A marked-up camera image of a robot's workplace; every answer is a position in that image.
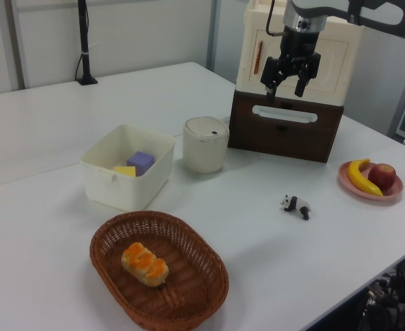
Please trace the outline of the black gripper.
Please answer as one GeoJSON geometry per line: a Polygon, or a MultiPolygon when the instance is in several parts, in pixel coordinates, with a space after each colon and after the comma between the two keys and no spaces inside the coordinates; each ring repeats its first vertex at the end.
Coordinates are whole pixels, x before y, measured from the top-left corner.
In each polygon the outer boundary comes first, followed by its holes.
{"type": "Polygon", "coordinates": [[[282,69],[297,66],[298,82],[295,96],[302,97],[311,79],[318,75],[321,55],[315,51],[319,32],[299,32],[285,28],[282,36],[279,59],[268,57],[260,82],[264,84],[266,100],[273,103],[278,86],[286,79],[282,69]]]}

